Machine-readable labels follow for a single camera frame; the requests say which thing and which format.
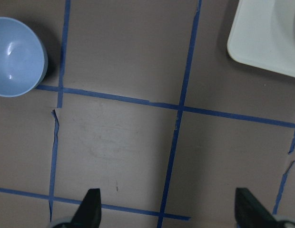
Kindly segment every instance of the bowl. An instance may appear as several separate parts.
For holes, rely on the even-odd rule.
[[[47,67],[38,36],[24,23],[0,17],[0,96],[20,96],[35,88]]]

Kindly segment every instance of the black object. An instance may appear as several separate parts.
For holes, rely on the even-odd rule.
[[[295,223],[277,221],[247,188],[237,188],[235,219],[241,228],[295,228]]]
[[[70,223],[53,228],[99,228],[101,222],[100,189],[89,189]]]

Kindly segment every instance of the bowl rim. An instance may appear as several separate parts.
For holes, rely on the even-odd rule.
[[[14,94],[14,95],[0,94],[0,96],[3,96],[3,97],[16,97],[16,96],[20,96],[20,95],[23,95],[23,94],[29,92],[30,90],[32,90],[33,88],[35,88],[37,86],[37,84],[39,83],[39,80],[43,76],[45,62],[46,62],[46,58],[45,58],[46,53],[44,53],[43,44],[42,44],[40,38],[37,36],[37,34],[35,34],[35,32],[29,26],[27,26],[23,22],[21,22],[21,21],[19,21],[17,19],[14,19],[14,18],[0,17],[0,21],[4,21],[4,20],[5,21],[13,21],[13,22],[21,25],[23,28],[25,28],[33,36],[33,38],[39,43],[39,53],[40,53],[40,55],[42,57],[42,62],[41,62],[41,66],[40,66],[40,69],[41,69],[40,76],[37,78],[35,83],[29,89],[25,90],[24,92],[21,92],[19,94]]]

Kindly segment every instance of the white tray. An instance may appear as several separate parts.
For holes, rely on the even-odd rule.
[[[295,0],[240,0],[227,50],[237,62],[295,77]]]

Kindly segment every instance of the light blue bowl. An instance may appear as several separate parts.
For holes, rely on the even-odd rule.
[[[0,96],[19,96],[35,88],[47,66],[47,52],[37,35],[18,20],[0,17]]]

